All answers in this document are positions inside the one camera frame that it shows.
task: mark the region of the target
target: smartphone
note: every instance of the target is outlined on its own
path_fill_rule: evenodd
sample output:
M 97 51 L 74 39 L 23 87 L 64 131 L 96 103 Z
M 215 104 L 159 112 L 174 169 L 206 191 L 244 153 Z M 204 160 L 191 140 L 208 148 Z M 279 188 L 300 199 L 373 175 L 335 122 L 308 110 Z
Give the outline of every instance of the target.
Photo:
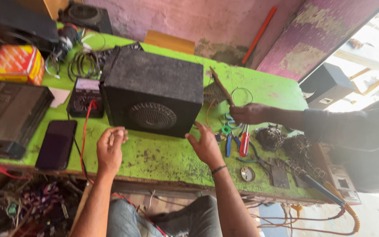
M 46 130 L 34 168 L 45 171 L 65 170 L 70 159 L 76 128 L 76 120 L 51 121 Z

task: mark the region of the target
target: black wristband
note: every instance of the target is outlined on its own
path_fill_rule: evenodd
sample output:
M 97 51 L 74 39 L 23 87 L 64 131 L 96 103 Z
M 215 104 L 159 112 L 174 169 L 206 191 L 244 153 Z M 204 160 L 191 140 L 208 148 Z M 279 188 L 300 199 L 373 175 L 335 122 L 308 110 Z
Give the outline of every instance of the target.
M 227 167 L 227 166 L 226 166 L 226 165 L 222 165 L 222 166 L 220 166 L 219 168 L 213 170 L 213 171 L 211 172 L 211 175 L 213 176 L 215 173 L 217 173 L 219 170 L 221 170 L 221 169 L 223 169 L 223 168 L 225 168 L 225 167 Z

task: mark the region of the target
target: grey sleeve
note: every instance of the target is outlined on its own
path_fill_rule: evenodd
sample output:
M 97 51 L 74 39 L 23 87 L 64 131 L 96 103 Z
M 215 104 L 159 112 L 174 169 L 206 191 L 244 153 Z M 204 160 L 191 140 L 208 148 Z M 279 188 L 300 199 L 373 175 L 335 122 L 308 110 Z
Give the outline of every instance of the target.
M 379 108 L 347 113 L 304 112 L 305 135 L 311 142 L 363 151 L 379 149 Z

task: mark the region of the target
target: green painted workbench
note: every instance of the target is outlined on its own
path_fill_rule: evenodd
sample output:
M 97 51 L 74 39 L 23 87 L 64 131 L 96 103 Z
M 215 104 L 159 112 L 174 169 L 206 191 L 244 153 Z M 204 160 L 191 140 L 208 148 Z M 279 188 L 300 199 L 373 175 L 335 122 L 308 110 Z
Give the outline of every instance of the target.
M 115 45 L 127 45 L 133 43 L 132 40 L 115 37 L 112 35 L 104 35 L 104 48 L 112 48 Z M 103 45 L 103 37 L 92 37 L 94 39 L 93 48 Z M 177 58 L 190 62 L 204 65 L 204 87 L 213 82 L 210 78 L 210 69 L 213 67 L 223 83 L 224 87 L 229 91 L 238 87 L 249 89 L 254 95 L 254 102 L 266 105 L 276 106 L 284 109 L 304 110 L 307 103 L 302 98 L 301 90 L 296 81 L 270 75 L 244 67 L 230 66 L 226 63 L 217 62 L 211 59 L 188 55 L 176 51 L 171 51 L 156 46 L 143 44 L 145 51 L 164 55 L 167 57 Z M 71 58 L 74 51 L 70 52 L 68 57 Z M 66 75 L 66 65 L 61 68 L 60 79 L 51 77 L 45 73 L 43 85 L 60 89 L 72 89 L 74 83 L 71 82 Z M 36 163 L 40 146 L 45 136 L 46 128 L 52 120 L 66 120 L 66 103 L 58 108 L 50 108 L 40 123 L 36 133 L 27 149 L 27 153 L 20 161 L 0 160 L 5 164 L 15 166 L 33 167 Z M 234 94 L 235 105 L 244 105 L 250 101 L 250 96 L 244 90 L 238 90 Z M 203 105 L 197 121 L 206 123 L 206 111 L 208 104 Z M 219 117 L 223 118 L 225 112 L 229 111 L 226 102 L 221 103 L 209 112 L 209 123 L 213 131 L 218 131 L 223 124 Z M 83 118 L 74 118 L 78 121 L 76 132 L 77 142 L 82 141 L 82 129 L 84 125 Z M 264 127 L 266 124 L 257 126 L 249 126 L 251 134 L 258 127 Z M 96 141 L 102 132 L 109 127 L 107 116 L 103 118 L 91 118 L 87 124 L 86 147 L 84 150 L 84 161 L 89 173 L 97 172 L 96 157 Z M 197 129 L 191 129 L 195 137 L 199 137 Z M 257 141 L 253 141 L 257 146 L 259 155 L 266 159 L 268 157 L 284 158 L 283 150 L 276 153 L 263 151 Z M 224 153 L 224 142 L 220 144 L 220 148 Z M 129 131 L 129 141 L 123 145 L 123 164 L 118 172 L 117 179 L 134 181 L 140 183 L 155 183 L 157 185 L 167 185 L 179 187 L 199 187 L 200 190 L 212 189 L 214 186 L 211 172 L 207 165 L 201 162 L 191 145 L 186 139 L 156 135 L 146 132 Z M 299 189 L 296 187 L 292 176 L 289 175 L 290 189 L 277 188 L 271 185 L 268 175 L 260 168 L 258 164 L 248 164 L 254 169 L 256 178 L 253 182 L 244 182 L 240 176 L 240 170 L 246 164 L 237 161 L 238 157 L 236 144 L 232 141 L 231 156 L 224 158 L 228 166 L 230 175 L 233 178 L 236 188 L 243 194 L 255 194 L 271 198 L 287 199 L 287 200 L 303 200 L 312 202 L 323 202 L 320 196 L 313 189 Z M 65 171 L 68 174 L 81 174 L 80 157 L 73 147 L 68 167 Z

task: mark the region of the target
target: orange stick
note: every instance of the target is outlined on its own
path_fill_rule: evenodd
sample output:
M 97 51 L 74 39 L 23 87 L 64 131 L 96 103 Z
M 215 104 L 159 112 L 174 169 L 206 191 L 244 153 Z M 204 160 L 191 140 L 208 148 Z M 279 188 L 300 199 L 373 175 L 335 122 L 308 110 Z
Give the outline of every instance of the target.
M 269 24 L 271 18 L 273 17 L 274 13 L 276 12 L 277 7 L 272 7 L 266 20 L 264 21 L 263 25 L 261 26 L 260 30 L 257 33 L 257 36 L 255 37 L 254 41 L 252 42 L 251 46 L 248 49 L 248 52 L 246 52 L 245 57 L 242 59 L 242 63 L 246 63 L 248 60 L 249 56 L 251 55 L 252 51 L 254 50 L 255 46 L 258 43 L 258 40 L 260 40 L 261 35 L 264 33 L 267 25 Z

